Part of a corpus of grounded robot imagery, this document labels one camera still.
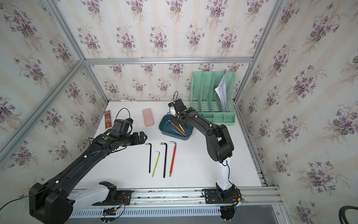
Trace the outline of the orange handled hex key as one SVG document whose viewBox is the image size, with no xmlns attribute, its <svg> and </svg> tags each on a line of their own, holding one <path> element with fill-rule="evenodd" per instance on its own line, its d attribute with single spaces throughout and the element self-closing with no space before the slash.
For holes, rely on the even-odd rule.
<svg viewBox="0 0 358 224">
<path fill-rule="evenodd" d="M 174 125 L 174 123 L 173 122 L 171 122 L 171 121 L 166 121 L 165 122 L 166 124 L 171 124 L 174 128 L 176 128 L 180 133 L 182 133 L 183 134 L 183 132 L 182 132 L 182 130 L 178 127 L 178 126 L 176 126 L 176 125 Z"/>
</svg>

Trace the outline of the red handled hex key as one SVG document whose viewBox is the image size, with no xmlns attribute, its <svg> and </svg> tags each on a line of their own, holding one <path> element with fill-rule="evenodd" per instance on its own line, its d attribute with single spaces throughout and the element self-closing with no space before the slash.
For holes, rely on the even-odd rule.
<svg viewBox="0 0 358 224">
<path fill-rule="evenodd" d="M 174 166 L 174 161 L 175 161 L 175 155 L 176 155 L 176 150 L 177 150 L 177 143 L 174 141 L 169 141 L 170 144 L 173 144 L 173 154 L 172 154 L 172 161 L 171 161 L 171 167 L 170 167 L 170 173 L 169 173 L 169 177 L 172 176 L 172 172 L 173 172 L 173 166 Z"/>
</svg>

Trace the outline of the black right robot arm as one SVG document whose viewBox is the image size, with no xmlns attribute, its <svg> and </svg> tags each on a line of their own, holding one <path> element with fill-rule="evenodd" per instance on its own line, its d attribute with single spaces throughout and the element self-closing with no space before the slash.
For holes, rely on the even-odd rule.
<svg viewBox="0 0 358 224">
<path fill-rule="evenodd" d="M 234 144 L 227 127 L 210 122 L 192 107 L 187 108 L 181 99 L 170 102 L 168 107 L 175 125 L 190 125 L 205 136 L 208 155 L 218 163 L 216 194 L 221 201 L 225 201 L 236 190 L 230 181 L 229 165 Z"/>
</svg>

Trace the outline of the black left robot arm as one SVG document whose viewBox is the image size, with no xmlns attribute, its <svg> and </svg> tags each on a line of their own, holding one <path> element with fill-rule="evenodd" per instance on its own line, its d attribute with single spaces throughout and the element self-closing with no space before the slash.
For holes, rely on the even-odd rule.
<svg viewBox="0 0 358 224">
<path fill-rule="evenodd" d="M 146 140 L 144 132 L 111 134 L 106 131 L 98 135 L 67 168 L 45 184 L 36 183 L 30 188 L 30 216 L 44 224 L 64 224 L 79 208 L 80 200 L 70 199 L 69 196 L 83 177 L 115 149 L 142 145 Z"/>
</svg>

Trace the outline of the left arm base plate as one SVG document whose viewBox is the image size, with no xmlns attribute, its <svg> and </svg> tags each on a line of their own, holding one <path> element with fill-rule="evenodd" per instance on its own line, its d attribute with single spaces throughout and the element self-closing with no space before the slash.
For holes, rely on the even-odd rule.
<svg viewBox="0 0 358 224">
<path fill-rule="evenodd" d="M 108 197 L 102 201 L 93 204 L 93 206 L 110 206 L 110 205 L 129 205 L 131 201 L 132 190 L 117 190 L 115 193 L 112 192 Z"/>
</svg>

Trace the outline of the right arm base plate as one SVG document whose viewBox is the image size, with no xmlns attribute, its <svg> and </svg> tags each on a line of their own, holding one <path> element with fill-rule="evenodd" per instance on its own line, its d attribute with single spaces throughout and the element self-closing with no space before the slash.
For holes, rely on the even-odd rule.
<svg viewBox="0 0 358 224">
<path fill-rule="evenodd" d="M 201 191 L 202 197 L 206 204 L 242 204 L 246 203 L 242 198 L 239 189 L 230 188 L 225 191 L 220 189 L 203 189 Z"/>
</svg>

